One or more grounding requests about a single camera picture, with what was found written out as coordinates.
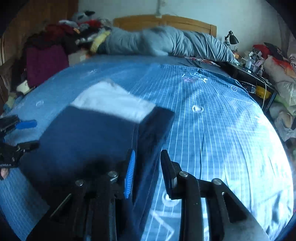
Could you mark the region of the person's hand below gripper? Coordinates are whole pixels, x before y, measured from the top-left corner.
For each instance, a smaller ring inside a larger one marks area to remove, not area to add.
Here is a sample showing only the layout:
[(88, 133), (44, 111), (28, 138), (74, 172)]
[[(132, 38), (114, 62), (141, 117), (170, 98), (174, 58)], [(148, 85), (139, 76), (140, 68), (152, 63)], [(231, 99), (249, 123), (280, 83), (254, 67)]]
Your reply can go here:
[(8, 168), (1, 168), (1, 173), (0, 173), (0, 180), (3, 181), (5, 180), (9, 175), (9, 169)]

